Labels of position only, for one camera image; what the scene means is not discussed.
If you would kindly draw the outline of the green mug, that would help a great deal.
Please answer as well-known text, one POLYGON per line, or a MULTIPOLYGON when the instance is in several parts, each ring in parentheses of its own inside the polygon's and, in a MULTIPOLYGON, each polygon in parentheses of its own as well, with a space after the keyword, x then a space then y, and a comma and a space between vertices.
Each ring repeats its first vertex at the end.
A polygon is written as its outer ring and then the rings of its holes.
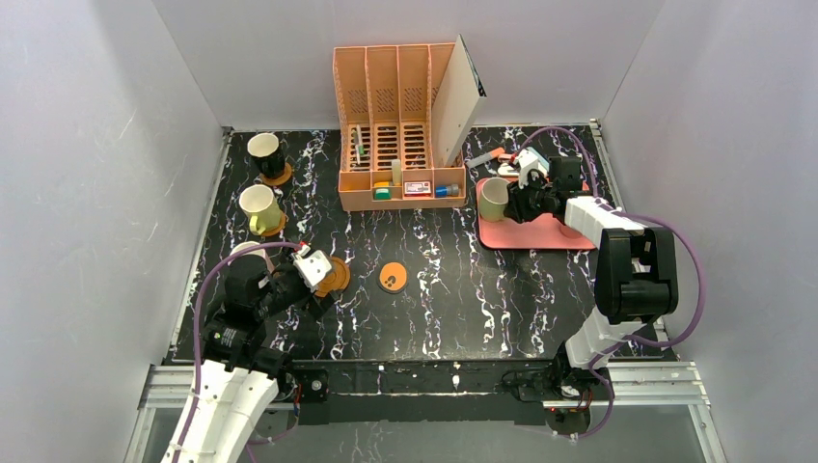
POLYGON ((477 210, 479 217, 487 222, 499 222, 505 218, 508 205, 509 182, 501 177, 491 177, 478 184, 477 210))

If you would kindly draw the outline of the yellow mug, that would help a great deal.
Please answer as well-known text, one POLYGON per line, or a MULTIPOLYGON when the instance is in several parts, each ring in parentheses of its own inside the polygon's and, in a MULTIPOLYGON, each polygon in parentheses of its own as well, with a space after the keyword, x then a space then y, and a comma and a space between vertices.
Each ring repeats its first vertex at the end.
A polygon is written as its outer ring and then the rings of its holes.
POLYGON ((274 191, 266 184, 255 184, 239 195, 239 207, 248 219, 251 234, 261 234, 278 225, 282 210, 274 191))

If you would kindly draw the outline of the black mug white inside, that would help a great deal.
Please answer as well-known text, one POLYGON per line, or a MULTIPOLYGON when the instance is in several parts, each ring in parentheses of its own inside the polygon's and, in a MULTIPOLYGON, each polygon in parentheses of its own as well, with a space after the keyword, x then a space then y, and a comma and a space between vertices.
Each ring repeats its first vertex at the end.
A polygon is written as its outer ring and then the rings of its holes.
POLYGON ((280 140, 272 132, 259 133, 248 141, 248 154, 264 177, 278 178, 285 172, 286 159, 279 148, 280 140))

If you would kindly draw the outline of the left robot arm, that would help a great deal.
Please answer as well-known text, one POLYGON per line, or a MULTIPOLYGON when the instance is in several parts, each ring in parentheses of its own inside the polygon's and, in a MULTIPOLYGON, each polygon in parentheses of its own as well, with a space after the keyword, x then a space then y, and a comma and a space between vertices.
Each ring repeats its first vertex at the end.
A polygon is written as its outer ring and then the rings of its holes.
POLYGON ((286 248, 270 265, 258 243, 220 262, 205 280, 226 273, 224 293, 208 308, 197 302, 194 377, 165 462, 235 462, 251 443, 266 407, 280 397, 300 410, 306 382, 285 352, 267 341, 266 322, 288 309, 321 318, 348 287, 351 273, 339 258, 307 246, 286 248))

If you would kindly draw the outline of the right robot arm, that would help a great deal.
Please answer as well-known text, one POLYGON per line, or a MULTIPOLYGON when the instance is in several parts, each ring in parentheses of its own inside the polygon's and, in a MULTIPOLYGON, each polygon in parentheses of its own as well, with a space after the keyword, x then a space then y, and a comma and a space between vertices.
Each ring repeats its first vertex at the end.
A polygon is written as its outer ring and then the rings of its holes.
POLYGON ((516 161, 504 215, 518 224, 550 214, 597 249, 594 308, 552 363, 554 382, 595 383, 611 355, 642 327, 678 304, 675 237, 648 227, 586 191, 578 157, 554 156, 543 173, 538 158, 516 161))

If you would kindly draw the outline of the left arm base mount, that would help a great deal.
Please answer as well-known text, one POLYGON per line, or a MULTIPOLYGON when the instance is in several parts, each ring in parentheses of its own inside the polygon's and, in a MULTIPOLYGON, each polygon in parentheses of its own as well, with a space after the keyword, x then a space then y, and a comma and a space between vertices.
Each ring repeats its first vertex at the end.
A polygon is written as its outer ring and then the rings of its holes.
POLYGON ((273 444, 294 431, 305 418, 308 405, 323 404, 329 394, 326 368, 292 365, 280 377, 280 388, 265 406, 254 428, 255 445, 273 444))

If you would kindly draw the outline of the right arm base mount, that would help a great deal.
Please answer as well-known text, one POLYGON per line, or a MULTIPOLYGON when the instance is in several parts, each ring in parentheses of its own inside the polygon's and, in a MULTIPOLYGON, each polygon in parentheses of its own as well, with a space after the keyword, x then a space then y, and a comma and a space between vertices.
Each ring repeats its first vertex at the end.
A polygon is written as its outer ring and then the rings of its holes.
POLYGON ((501 376, 497 390, 523 403, 541 404, 552 432, 572 441, 601 431, 614 410, 613 380, 606 367, 513 369, 501 376))

